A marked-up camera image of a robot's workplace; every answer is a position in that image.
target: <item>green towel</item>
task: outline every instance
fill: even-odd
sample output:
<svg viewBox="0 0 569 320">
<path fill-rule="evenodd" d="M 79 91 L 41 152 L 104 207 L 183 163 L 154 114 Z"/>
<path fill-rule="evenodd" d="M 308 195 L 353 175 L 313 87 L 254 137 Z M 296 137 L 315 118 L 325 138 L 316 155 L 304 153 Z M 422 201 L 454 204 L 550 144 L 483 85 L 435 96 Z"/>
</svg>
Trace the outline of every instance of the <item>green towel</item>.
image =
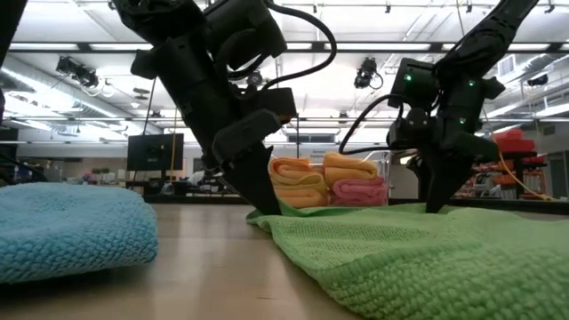
<svg viewBox="0 0 569 320">
<path fill-rule="evenodd" d="M 424 205 L 253 212 L 290 260 L 373 319 L 569 319 L 569 221 Z"/>
</svg>

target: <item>microfiber towel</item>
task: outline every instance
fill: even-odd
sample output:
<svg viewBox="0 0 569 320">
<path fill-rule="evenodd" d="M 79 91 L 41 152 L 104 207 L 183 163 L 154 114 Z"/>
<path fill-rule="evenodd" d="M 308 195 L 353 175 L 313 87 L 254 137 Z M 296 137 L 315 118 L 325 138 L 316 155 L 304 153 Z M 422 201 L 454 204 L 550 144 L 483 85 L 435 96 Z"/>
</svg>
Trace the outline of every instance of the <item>microfiber towel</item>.
<svg viewBox="0 0 569 320">
<path fill-rule="evenodd" d="M 337 180 L 377 178 L 377 166 L 373 162 L 342 156 L 339 153 L 325 154 L 323 165 L 326 185 L 330 188 Z"/>
<path fill-rule="evenodd" d="M 569 319 L 569 221 L 424 204 L 248 217 L 341 305 L 372 319 Z"/>
<path fill-rule="evenodd" d="M 318 191 L 311 188 L 290 190 L 282 187 L 275 187 L 275 194 L 285 204 L 296 209 L 328 205 L 328 196 L 323 196 Z"/>
<path fill-rule="evenodd" d="M 331 205 L 381 206 L 387 204 L 388 191 L 382 177 L 373 180 L 337 180 L 332 190 Z"/>
<path fill-rule="evenodd" d="M 156 215 L 123 188 L 0 188 L 0 284 L 151 262 Z"/>
<path fill-rule="evenodd" d="M 310 167 L 307 158 L 275 158 L 268 166 L 268 173 L 273 186 L 287 186 L 289 190 L 312 188 L 327 195 L 324 176 Z"/>
</svg>

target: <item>pink towel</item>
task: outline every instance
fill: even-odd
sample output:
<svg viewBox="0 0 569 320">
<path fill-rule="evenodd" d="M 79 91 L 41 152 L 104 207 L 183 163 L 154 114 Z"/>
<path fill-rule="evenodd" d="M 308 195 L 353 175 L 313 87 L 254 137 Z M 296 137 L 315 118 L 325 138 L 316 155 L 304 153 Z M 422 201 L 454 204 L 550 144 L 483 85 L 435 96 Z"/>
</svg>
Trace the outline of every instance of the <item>pink towel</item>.
<svg viewBox="0 0 569 320">
<path fill-rule="evenodd" d="M 333 184 L 331 205 L 381 206 L 388 201 L 384 179 L 344 179 Z"/>
</svg>

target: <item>orange towel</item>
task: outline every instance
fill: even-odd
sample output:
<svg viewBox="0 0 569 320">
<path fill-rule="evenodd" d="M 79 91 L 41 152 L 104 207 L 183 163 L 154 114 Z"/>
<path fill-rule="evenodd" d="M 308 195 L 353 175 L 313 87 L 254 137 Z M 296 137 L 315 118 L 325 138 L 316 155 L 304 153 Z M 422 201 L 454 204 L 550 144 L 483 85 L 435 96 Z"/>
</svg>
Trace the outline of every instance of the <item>orange towel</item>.
<svg viewBox="0 0 569 320">
<path fill-rule="evenodd" d="M 339 153 L 328 153 L 324 156 L 325 181 L 332 187 L 337 180 L 377 178 L 377 166 L 371 161 L 342 156 Z"/>
<path fill-rule="evenodd" d="M 274 187 L 286 190 L 301 190 L 312 188 L 322 196 L 327 196 L 324 176 L 315 172 L 309 166 L 307 158 L 279 157 L 273 159 L 268 167 L 271 182 Z"/>
<path fill-rule="evenodd" d="M 284 203 L 296 209 L 328 205 L 328 197 L 313 188 L 287 190 L 275 187 L 275 193 Z"/>
</svg>

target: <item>table surface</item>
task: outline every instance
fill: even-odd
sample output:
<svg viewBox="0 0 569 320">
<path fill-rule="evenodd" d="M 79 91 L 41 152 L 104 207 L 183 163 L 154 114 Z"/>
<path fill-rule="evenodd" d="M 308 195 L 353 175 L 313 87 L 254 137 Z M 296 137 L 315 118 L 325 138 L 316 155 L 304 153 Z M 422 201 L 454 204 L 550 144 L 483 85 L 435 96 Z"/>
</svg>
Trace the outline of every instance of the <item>table surface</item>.
<svg viewBox="0 0 569 320">
<path fill-rule="evenodd" d="M 0 319 L 360 319 L 326 296 L 268 234 L 244 223 L 252 207 L 154 207 L 161 245 L 154 264 L 0 285 Z"/>
</svg>

